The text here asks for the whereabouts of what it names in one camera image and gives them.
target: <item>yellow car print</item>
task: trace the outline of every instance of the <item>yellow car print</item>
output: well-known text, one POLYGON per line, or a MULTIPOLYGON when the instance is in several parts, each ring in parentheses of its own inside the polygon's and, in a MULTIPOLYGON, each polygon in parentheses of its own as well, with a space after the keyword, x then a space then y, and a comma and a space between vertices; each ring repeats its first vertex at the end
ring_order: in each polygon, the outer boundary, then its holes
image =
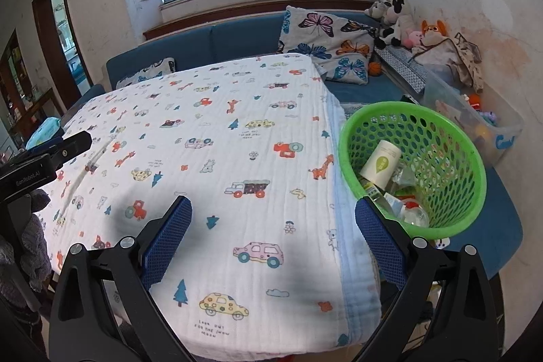
POLYGON ((275 123, 269 120, 253 120, 245 125, 246 128, 271 128, 275 123))
POLYGON ((234 298, 227 294, 210 293, 200 301, 200 308, 210 316, 215 316, 217 312, 232 315, 235 321, 240 321, 249 316, 247 308, 236 304, 234 298))

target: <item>blue mesh gripper pad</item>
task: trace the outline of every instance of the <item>blue mesh gripper pad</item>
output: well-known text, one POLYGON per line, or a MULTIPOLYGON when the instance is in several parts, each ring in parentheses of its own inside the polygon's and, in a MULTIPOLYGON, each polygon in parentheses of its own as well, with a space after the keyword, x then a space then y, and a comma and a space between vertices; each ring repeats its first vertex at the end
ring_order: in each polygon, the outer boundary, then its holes
POLYGON ((356 204, 355 220, 387 281, 396 284, 398 290, 403 289, 407 282, 405 255, 371 205, 363 198, 356 204))
POLYGON ((143 255, 141 282, 147 291, 151 285, 162 281, 162 277, 191 221, 191 201, 188 198, 183 198, 143 255))

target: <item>white cup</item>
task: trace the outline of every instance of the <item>white cup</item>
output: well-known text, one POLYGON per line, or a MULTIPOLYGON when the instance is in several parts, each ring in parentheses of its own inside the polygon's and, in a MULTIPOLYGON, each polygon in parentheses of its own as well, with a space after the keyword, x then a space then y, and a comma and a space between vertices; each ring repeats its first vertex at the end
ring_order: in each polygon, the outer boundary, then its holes
POLYGON ((400 148, 389 141, 381 140, 368 161, 366 161, 360 175, 374 183, 378 188, 384 189, 396 166, 398 166, 401 156, 402 151, 400 148))

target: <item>clear plastic storage box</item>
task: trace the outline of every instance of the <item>clear plastic storage box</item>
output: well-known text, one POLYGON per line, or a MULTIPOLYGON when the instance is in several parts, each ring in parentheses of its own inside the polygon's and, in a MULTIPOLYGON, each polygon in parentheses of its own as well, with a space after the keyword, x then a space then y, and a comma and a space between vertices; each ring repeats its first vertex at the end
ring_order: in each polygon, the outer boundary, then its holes
POLYGON ((496 126, 487 123, 470 104, 431 70, 427 70, 422 105, 456 123, 477 147, 487 167, 494 166, 522 132, 524 120, 487 84, 481 97, 481 111, 492 111, 496 126))

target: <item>butterfly pillow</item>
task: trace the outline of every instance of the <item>butterfly pillow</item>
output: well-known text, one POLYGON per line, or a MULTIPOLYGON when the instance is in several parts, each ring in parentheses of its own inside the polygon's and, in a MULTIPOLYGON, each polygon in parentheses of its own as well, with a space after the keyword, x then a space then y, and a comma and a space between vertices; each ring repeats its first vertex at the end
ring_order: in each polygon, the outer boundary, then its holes
POLYGON ((329 13, 287 7, 278 52, 305 54, 327 80, 366 84, 376 29, 329 13))
POLYGON ((115 89, 120 89, 134 83, 143 82, 153 77, 162 77, 175 72, 175 59, 167 57, 143 68, 130 77, 125 77, 117 82, 115 89))

